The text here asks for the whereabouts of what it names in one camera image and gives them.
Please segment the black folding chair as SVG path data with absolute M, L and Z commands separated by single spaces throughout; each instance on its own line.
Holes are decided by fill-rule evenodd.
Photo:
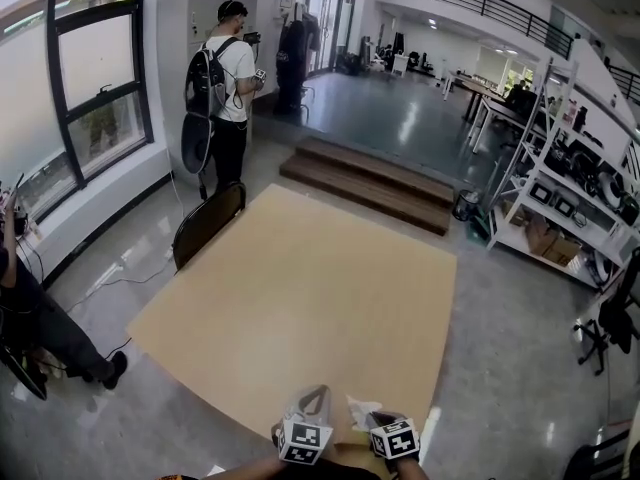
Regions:
M 180 271 L 225 226 L 246 208 L 246 187 L 234 182 L 193 209 L 181 222 L 173 244 L 173 260 Z

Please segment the green plastic box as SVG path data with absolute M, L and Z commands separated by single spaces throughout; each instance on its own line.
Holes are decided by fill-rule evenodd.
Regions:
M 484 245 L 490 241 L 492 236 L 490 219 L 482 209 L 475 208 L 471 211 L 467 221 L 467 236 Z

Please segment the white metal shelf rack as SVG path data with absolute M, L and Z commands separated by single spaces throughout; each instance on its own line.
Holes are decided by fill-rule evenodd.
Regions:
M 526 128 L 506 172 L 486 205 L 492 236 L 487 246 L 506 246 L 594 289 L 604 290 L 640 245 L 640 121 L 620 100 L 614 83 L 590 79 L 590 62 L 548 64 L 535 91 Z M 612 174 L 626 194 L 614 210 L 602 199 L 598 173 Z M 529 196 L 534 182 L 554 190 L 548 205 Z M 572 218 L 550 204 L 564 195 L 577 204 Z M 538 214 L 581 243 L 566 267 L 530 253 L 525 229 Z

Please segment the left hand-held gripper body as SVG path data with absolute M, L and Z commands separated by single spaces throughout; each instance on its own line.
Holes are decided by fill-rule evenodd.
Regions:
M 333 427 L 313 425 L 305 417 L 284 416 L 271 429 L 272 441 L 281 461 L 314 465 L 329 445 Z

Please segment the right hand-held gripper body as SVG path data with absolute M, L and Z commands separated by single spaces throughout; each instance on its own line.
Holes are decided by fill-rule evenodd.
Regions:
M 414 422 L 399 413 L 373 411 L 367 415 L 369 439 L 373 452 L 387 461 L 417 458 L 419 436 Z

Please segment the light wooden table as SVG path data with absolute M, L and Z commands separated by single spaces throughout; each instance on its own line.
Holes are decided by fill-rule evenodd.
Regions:
M 338 441 L 350 400 L 423 427 L 453 307 L 456 257 L 278 185 L 265 189 L 129 324 L 173 378 L 268 435 L 324 384 Z

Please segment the black office chair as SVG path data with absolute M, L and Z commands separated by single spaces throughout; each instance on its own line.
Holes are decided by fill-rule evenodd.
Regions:
M 605 371 L 605 352 L 610 345 L 616 345 L 624 354 L 629 354 L 632 340 L 640 342 L 640 331 L 627 311 L 633 303 L 638 302 L 632 295 L 632 290 L 639 274 L 640 247 L 637 247 L 632 252 L 624 277 L 614 294 L 600 304 L 598 320 L 590 319 L 586 324 L 573 326 L 574 332 L 580 331 L 583 337 L 591 341 L 591 348 L 578 358 L 578 364 L 584 364 L 596 353 L 599 368 L 595 371 L 595 376 L 600 376 Z

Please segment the glass door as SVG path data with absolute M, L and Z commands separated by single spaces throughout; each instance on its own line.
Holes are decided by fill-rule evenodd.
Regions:
M 335 71 L 340 56 L 347 53 L 356 0 L 304 0 L 307 12 L 318 24 L 316 50 L 309 51 L 309 73 Z

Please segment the long white-legged table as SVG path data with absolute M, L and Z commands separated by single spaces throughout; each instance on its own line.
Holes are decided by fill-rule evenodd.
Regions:
M 460 86 L 470 93 L 470 99 L 462 115 L 462 119 L 464 123 L 470 125 L 467 139 L 473 153 L 479 150 L 482 140 L 495 119 L 504 121 L 517 130 L 525 130 L 526 120 L 509 109 L 503 97 L 495 94 L 493 91 L 462 73 L 457 73 L 456 71 L 449 71 L 447 73 L 446 78 L 442 82 L 442 96 L 444 101 L 448 99 L 451 89 L 454 86 Z

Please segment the cardboard box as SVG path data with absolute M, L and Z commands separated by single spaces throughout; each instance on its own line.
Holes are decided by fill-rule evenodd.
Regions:
M 581 252 L 581 249 L 580 242 L 558 235 L 542 257 L 561 267 L 566 267 Z
M 558 237 L 557 230 L 538 214 L 527 224 L 525 234 L 529 251 L 535 256 L 543 256 Z

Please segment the brown wooden steps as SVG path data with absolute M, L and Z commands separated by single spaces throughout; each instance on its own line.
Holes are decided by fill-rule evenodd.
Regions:
M 438 236 L 448 233 L 454 189 L 376 156 L 307 137 L 279 172 Z

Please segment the large black-framed window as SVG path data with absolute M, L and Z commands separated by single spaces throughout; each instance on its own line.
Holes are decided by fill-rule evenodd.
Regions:
M 0 187 L 29 217 L 152 140 L 143 0 L 0 0 Z

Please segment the black trash bin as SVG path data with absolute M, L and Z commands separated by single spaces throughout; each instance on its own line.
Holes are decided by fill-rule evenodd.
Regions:
M 461 222 L 468 221 L 477 210 L 481 194 L 473 190 L 460 190 L 452 210 L 452 216 Z

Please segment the white round device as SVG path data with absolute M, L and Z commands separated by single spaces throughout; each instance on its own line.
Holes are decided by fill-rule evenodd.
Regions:
M 600 171 L 598 173 L 598 182 L 602 199 L 612 209 L 618 209 L 626 192 L 617 179 L 609 172 Z

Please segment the black hanging coat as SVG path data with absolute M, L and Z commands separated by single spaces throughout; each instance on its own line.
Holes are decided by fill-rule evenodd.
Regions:
M 276 54 L 276 115 L 290 115 L 301 110 L 309 51 L 318 51 L 319 45 L 319 24 L 315 16 L 304 12 L 301 19 L 294 19 L 283 26 Z

